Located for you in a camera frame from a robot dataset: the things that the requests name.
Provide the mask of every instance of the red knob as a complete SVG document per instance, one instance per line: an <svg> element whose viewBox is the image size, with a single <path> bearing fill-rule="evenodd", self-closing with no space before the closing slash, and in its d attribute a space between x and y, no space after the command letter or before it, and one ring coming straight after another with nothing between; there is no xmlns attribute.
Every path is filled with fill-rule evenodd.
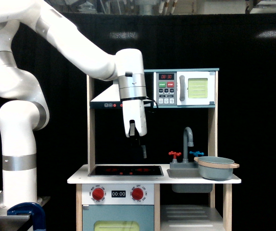
<svg viewBox="0 0 276 231"><path fill-rule="evenodd" d="M180 156L182 153L176 153L174 151L171 151L168 153L169 155L173 155L173 158L176 159L177 156Z"/></svg>
<svg viewBox="0 0 276 231"><path fill-rule="evenodd" d="M135 200L141 200L143 198L143 190L141 188L134 188L132 191L132 197Z"/></svg>
<svg viewBox="0 0 276 231"><path fill-rule="evenodd" d="M101 200L104 197L104 190L101 188L96 188L92 192L92 197L97 201Z"/></svg>

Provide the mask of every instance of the red faucet handle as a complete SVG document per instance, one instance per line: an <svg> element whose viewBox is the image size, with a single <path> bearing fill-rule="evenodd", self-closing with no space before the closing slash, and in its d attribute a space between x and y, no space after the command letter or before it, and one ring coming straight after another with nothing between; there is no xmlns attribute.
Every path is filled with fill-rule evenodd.
<svg viewBox="0 0 276 231"><path fill-rule="evenodd" d="M171 151L168 153L169 155L173 155L173 158L176 159L177 156L180 156L182 153L176 153L174 151Z"/></svg>

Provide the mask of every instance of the black curtain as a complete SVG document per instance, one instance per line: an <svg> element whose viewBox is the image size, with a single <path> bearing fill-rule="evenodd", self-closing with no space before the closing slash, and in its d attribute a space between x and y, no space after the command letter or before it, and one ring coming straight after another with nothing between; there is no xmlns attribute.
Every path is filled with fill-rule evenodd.
<svg viewBox="0 0 276 231"><path fill-rule="evenodd" d="M242 179L233 186L233 230L276 230L276 37L267 36L276 35L276 14L64 16L107 53L141 50L145 69L220 68L218 153L240 164L235 174ZM38 78L51 114L47 127L35 132L38 195L51 196L47 229L75 230L75 186L66 180L87 162L86 75L25 25L12 49L18 67ZM146 81L152 97L152 80ZM110 84L96 81L96 93ZM0 98L0 107L6 101ZM124 154L121 112L96 114L97 130L108 131L96 133L97 162L113 162L114 156L131 162ZM205 118L203 109L147 112L149 161L169 163L166 150L182 151L185 126L195 128L197 148L207 152L207 127L200 122ZM0 189L1 169L0 143ZM216 208L222 214L222 187L216 192ZM162 204L202 204L203 199L175 195L162 186Z"/></svg>

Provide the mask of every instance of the gray pot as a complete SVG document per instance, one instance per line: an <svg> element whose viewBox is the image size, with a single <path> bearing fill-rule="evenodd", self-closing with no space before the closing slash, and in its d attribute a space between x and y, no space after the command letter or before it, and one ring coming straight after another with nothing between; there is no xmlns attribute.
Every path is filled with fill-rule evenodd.
<svg viewBox="0 0 276 231"><path fill-rule="evenodd" d="M194 160L198 162L199 174L210 180L229 180L233 169L239 167L234 160L217 156L195 157Z"/></svg>

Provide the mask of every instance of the wooden frame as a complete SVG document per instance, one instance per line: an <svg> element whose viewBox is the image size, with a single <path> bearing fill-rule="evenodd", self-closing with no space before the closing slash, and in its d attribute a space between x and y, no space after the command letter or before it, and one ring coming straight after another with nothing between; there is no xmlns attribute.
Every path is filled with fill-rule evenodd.
<svg viewBox="0 0 276 231"><path fill-rule="evenodd" d="M94 79L87 76L87 115L88 115L88 169L95 167L95 112L90 109L94 98ZM215 72L215 108L208 109L208 154L218 156L218 71ZM224 184L223 225L232 231L232 184ZM215 208L215 184L209 193L209 207ZM160 231L160 184L154 184L154 231ZM82 231L82 185L76 185L76 230Z"/></svg>

